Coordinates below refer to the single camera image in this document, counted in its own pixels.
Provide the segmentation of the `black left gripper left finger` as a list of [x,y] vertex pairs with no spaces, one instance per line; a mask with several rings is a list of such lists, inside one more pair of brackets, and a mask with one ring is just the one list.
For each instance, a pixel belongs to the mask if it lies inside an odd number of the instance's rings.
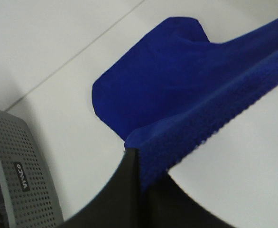
[[107,184],[82,210],[60,228],[138,228],[139,158],[137,149],[126,149]]

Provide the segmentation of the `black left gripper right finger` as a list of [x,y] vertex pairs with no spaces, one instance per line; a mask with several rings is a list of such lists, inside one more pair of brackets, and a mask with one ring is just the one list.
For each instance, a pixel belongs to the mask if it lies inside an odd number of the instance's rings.
[[166,174],[143,195],[142,228],[225,228],[227,223],[191,199]]

